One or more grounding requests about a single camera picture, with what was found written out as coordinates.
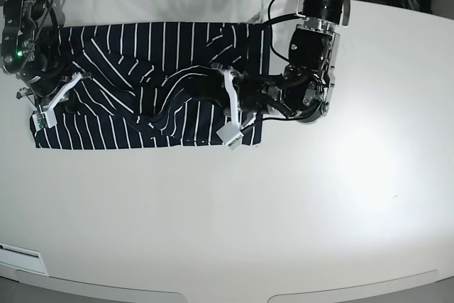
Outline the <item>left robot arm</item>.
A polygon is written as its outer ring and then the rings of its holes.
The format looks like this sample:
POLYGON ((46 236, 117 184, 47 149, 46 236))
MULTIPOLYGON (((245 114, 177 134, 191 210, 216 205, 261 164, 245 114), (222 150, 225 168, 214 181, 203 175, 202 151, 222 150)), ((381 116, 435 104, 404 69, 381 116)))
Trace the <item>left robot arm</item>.
POLYGON ((298 0, 296 13, 269 18, 244 43, 236 41, 236 26, 226 26, 208 42, 216 47, 210 60, 214 78, 192 77, 184 92, 222 109, 233 122, 242 111, 257 115, 243 131, 263 121, 313 123, 329 110, 338 47, 336 27, 346 26, 349 15, 350 0, 298 0), (251 40, 261 33, 270 38, 273 25, 296 19, 302 22, 289 42, 284 72, 261 75, 247 71, 251 40))

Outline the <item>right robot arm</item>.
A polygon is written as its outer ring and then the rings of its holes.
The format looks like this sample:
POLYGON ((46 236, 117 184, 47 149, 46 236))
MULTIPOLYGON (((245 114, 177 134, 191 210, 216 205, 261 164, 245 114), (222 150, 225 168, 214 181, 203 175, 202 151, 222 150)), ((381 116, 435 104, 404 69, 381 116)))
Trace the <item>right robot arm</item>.
POLYGON ((58 34, 54 0, 5 0, 1 67, 26 84, 39 104, 52 101, 69 82, 65 61, 50 52, 58 34))

